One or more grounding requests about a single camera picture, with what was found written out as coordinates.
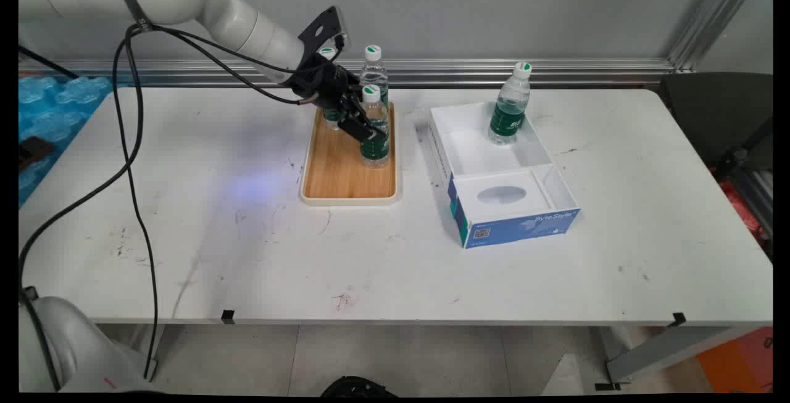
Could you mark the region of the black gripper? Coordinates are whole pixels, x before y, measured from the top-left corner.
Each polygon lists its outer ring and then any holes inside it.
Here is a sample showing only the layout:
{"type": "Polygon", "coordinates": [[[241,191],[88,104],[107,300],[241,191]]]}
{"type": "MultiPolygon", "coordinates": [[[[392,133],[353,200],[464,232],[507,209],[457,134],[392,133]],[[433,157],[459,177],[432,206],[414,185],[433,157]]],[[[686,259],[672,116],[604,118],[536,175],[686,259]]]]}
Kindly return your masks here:
{"type": "Polygon", "coordinates": [[[314,103],[342,114],[338,128],[359,143],[389,136],[381,91],[361,91],[359,78],[325,57],[308,57],[288,78],[288,88],[302,98],[318,94],[314,103]]]}

